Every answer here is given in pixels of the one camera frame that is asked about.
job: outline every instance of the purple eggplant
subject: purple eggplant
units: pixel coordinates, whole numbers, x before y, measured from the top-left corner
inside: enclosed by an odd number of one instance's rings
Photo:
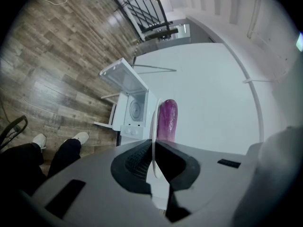
[[[160,106],[158,140],[175,141],[178,120],[178,106],[175,100],[168,99]]]

